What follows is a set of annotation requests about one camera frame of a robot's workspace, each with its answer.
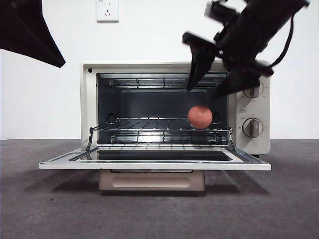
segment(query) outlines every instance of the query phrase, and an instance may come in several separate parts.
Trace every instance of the floor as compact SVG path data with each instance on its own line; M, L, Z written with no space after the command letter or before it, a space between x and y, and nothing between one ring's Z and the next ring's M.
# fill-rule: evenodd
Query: floor
M101 192L98 171L40 170L78 140L1 141L2 239L314 239L319 140L273 140L272 171L206 172L206 192Z

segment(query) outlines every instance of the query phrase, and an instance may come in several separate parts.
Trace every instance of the oven control knob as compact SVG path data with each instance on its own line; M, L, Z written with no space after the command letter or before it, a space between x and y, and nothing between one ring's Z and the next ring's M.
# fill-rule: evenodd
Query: oven control knob
M243 123L243 131L250 138L257 138L263 131L263 124L259 119L250 118Z
M260 81L260 86L244 90L244 94L249 98L257 98L264 91L264 84Z

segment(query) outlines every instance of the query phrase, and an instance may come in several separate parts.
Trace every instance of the electrical outlet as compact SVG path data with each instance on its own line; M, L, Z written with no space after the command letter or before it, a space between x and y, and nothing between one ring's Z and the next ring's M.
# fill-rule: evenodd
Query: electrical outlet
M119 22L119 0L96 0L97 22Z

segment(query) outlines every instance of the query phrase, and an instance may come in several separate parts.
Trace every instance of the open oven door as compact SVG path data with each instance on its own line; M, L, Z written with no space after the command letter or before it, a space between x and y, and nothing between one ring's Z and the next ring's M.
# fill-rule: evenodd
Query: open oven door
M271 165L230 145L104 145L39 163L41 169L271 170Z

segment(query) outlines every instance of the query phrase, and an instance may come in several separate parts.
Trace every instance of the black robotic arm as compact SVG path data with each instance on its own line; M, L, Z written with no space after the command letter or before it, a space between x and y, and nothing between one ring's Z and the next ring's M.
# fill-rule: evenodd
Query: black robotic arm
M222 2L225 1L212 1L206 7L205 15L224 25L223 30L215 35L214 43L188 32L183 35L183 42L190 46L192 52L188 91L211 69L215 57L221 58L230 72L216 89L214 98L257 87L261 75L272 75L272 67L283 59L288 50L295 13L309 5L306 0L245 0L246 7L237 13L224 6ZM269 40L289 19L291 28L283 52L269 66L259 63L257 54L267 47Z

